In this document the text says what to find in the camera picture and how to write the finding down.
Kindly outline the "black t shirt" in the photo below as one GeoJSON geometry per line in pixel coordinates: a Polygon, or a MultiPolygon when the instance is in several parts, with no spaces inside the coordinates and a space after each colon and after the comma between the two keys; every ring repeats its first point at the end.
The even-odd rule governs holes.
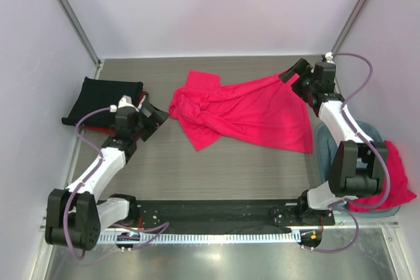
{"type": "Polygon", "coordinates": [[[81,118],[87,114],[117,105],[122,96],[129,96],[138,105],[143,95],[141,81],[109,81],[90,79],[83,81],[81,92],[67,117],[63,117],[63,125],[76,126],[81,118]]]}

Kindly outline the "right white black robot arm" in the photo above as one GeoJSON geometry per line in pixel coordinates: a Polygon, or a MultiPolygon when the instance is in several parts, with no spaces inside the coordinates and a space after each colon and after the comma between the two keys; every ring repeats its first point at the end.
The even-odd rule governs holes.
{"type": "Polygon", "coordinates": [[[328,53],[314,65],[301,58],[279,76],[284,83],[297,76],[292,91],[312,108],[337,145],[327,181],[304,191],[291,208],[303,225],[331,216],[343,203],[377,209],[390,193],[388,149],[369,137],[352,117],[347,100],[335,91],[335,74],[333,55],[328,53]]]}

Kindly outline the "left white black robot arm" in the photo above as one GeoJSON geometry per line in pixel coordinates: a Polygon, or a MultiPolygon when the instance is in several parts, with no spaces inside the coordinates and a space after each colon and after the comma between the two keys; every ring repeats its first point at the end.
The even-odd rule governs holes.
{"type": "Polygon", "coordinates": [[[121,223],[131,227],[139,221],[140,211],[132,195],[117,193],[103,202],[98,199],[110,180],[130,161],[137,142],[147,141],[169,114],[147,100],[134,106],[128,96],[123,96],[118,104],[83,116],[76,126],[104,112],[115,115],[114,134],[95,148],[96,159],[77,180],[64,189],[52,190],[48,196],[45,242],[49,245],[86,252],[95,247],[106,228],[121,223]]]}

